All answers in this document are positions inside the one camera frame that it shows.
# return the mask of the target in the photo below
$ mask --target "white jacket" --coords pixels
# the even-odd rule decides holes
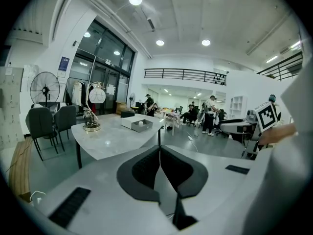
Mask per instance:
[[[82,84],[74,84],[72,93],[72,103],[78,106],[82,106]]]

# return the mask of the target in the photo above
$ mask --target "black railing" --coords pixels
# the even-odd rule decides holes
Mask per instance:
[[[283,79],[298,75],[302,68],[302,61],[303,55],[302,52],[299,52],[257,74],[282,81]]]
[[[193,80],[226,86],[226,75],[191,69],[145,69],[145,78]]]

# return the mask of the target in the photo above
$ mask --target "man in white shirt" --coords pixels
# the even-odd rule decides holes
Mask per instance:
[[[215,97],[212,95],[210,96],[210,99],[208,99],[205,102],[205,109],[204,109],[204,124],[203,124],[203,129],[202,133],[205,134],[207,133],[209,136],[214,136],[212,133],[213,129],[213,121],[214,121],[214,112],[220,112],[217,108],[215,108],[215,103],[214,103]]]

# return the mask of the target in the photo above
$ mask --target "white fan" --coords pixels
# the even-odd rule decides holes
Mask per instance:
[[[135,93],[132,93],[130,96],[129,96],[129,101],[130,101],[130,108],[131,106],[135,103],[135,100],[136,100],[136,95]]]

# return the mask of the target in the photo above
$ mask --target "window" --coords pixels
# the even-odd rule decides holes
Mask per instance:
[[[124,44],[114,37],[109,31],[103,36],[97,56],[104,60],[109,60],[112,64],[119,67]]]
[[[92,62],[75,56],[69,77],[88,80],[91,71]]]
[[[129,48],[126,48],[124,59],[123,59],[123,66],[122,66],[123,70],[129,71],[132,57],[133,57],[133,52]]]
[[[121,75],[118,82],[116,101],[126,102],[126,95],[128,89],[128,77]]]
[[[99,41],[105,29],[99,24],[92,22],[88,30],[83,36],[79,49],[85,50],[91,54],[95,54]]]

